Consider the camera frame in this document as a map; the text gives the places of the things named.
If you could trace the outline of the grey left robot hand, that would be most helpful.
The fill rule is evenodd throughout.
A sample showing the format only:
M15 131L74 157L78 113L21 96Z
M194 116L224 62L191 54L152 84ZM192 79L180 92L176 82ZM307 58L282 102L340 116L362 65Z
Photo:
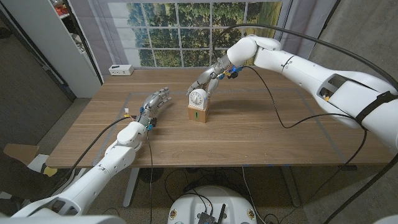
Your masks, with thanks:
M171 100L171 97L169 97L169 91L168 87L164 87L148 96L140 108L140 113L136 117L136 122L141 123L144 126L149 125L151 119L155 117L158 109Z

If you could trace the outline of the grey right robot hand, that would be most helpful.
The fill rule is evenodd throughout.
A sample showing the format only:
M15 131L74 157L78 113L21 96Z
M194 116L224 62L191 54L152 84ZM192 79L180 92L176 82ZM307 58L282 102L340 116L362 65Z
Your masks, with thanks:
M210 99L212 93L216 90L219 84L219 77L222 76L223 72L225 72L231 62L227 55L222 56L210 66L207 70L205 70L196 81L194 81L190 87L188 88L186 95L189 95L193 90L201 88L207 88L207 98Z

